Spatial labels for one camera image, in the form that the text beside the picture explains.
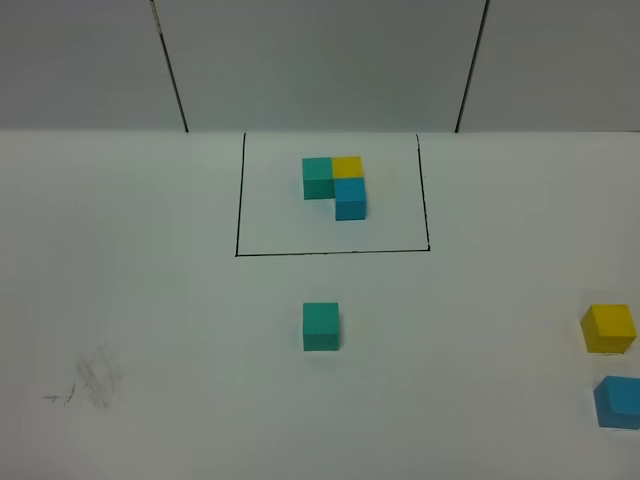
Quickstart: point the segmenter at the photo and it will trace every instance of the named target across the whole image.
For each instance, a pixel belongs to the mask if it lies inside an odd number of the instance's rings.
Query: smudge
[[[98,410],[110,410],[122,381],[122,371],[106,345],[98,347],[91,357],[80,355],[76,371],[89,392],[91,403]]]

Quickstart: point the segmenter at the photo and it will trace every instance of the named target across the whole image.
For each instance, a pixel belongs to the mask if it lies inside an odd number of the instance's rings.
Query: black line
[[[422,179],[422,155],[420,154],[420,137],[416,133],[416,141],[418,142],[418,167],[420,168],[420,193],[422,194],[422,208],[424,210],[424,228],[427,231],[427,248],[431,250],[431,242],[429,241],[429,222],[427,221],[427,201],[424,198],[424,180]]]
[[[417,248],[407,250],[352,250],[345,252],[300,252],[300,253],[241,253],[236,257],[300,257],[304,255],[350,255],[357,253],[415,253],[430,252],[431,248]]]
[[[467,76],[467,84],[464,87],[464,95],[462,95],[462,104],[460,105],[460,113],[458,113],[458,121],[456,122],[456,133],[460,132],[460,122],[462,121],[462,115],[464,115],[464,107],[467,105],[467,95],[469,94],[469,85],[471,85],[471,78],[473,77],[473,71],[476,68],[476,58],[478,57],[478,50],[480,49],[480,42],[482,41],[482,34],[484,33],[484,23],[487,19],[487,12],[489,11],[489,3],[491,0],[485,0],[484,11],[482,12],[482,20],[480,20],[480,28],[478,30],[478,38],[476,38],[476,47],[473,50],[473,57],[471,57],[471,67],[469,67],[469,75]]]
[[[64,402],[65,405],[71,401],[74,393],[76,393],[76,382],[73,382],[73,387],[71,387],[71,395],[67,397],[67,401]]]
[[[242,167],[240,167],[240,199],[238,200],[238,231],[236,233],[236,257],[240,248],[240,220],[242,219],[242,187],[244,186],[244,147],[247,144],[247,132],[242,136]]]
[[[178,84],[176,83],[176,77],[173,74],[173,67],[171,66],[171,60],[169,59],[169,52],[167,50],[167,44],[164,41],[164,34],[162,33],[162,27],[160,27],[160,17],[158,17],[158,11],[154,0],[151,0],[151,8],[153,8],[155,21],[158,25],[158,36],[160,37],[160,43],[162,44],[162,51],[164,52],[164,59],[167,62],[167,68],[169,69],[169,76],[171,77],[171,84],[173,85],[173,92],[176,95],[178,102],[178,108],[180,109],[180,117],[182,118],[182,125],[184,131],[189,133],[189,126],[187,125],[187,117],[184,115],[184,108],[182,107],[182,100],[180,100],[180,93],[178,92]]]

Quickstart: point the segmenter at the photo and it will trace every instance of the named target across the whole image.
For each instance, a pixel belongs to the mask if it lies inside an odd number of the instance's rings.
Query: block structure
[[[303,158],[302,184],[305,200],[334,198],[331,157]]]
[[[340,314],[337,303],[302,305],[304,351],[340,350]]]
[[[364,220],[367,193],[364,178],[339,178],[335,182],[336,220]]]
[[[360,157],[333,157],[333,178],[362,178],[362,159]]]
[[[367,194],[362,159],[318,157],[302,159],[304,199],[335,198],[336,220],[364,220]]]
[[[624,353],[637,336],[627,305],[591,305],[580,326],[590,353]]]
[[[640,378],[607,376],[593,391],[598,425],[640,429]]]

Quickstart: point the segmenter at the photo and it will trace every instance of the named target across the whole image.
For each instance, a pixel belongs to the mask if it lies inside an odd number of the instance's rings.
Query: blue cube
[[[367,193],[364,178],[338,178],[335,181],[336,220],[364,220]]]
[[[598,425],[640,429],[640,378],[607,376],[593,391]]]

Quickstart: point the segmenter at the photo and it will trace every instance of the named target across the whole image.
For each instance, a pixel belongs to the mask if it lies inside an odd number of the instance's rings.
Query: black rectangle outline
[[[339,252],[284,252],[284,253],[239,253],[240,248],[240,224],[242,223],[242,190],[244,187],[244,157],[247,144],[247,132],[242,137],[242,166],[240,167],[240,198],[238,200],[238,230],[236,232],[236,258],[238,257],[300,257],[306,255],[346,255],[354,253],[415,253],[430,252],[431,241],[429,240],[429,222],[427,220],[427,201],[424,195],[424,179],[422,178],[422,154],[420,153],[420,137],[416,133],[416,143],[418,144],[418,170],[420,172],[420,193],[422,196],[422,208],[424,211],[424,227],[427,234],[427,248],[406,249],[406,250],[350,250]]]

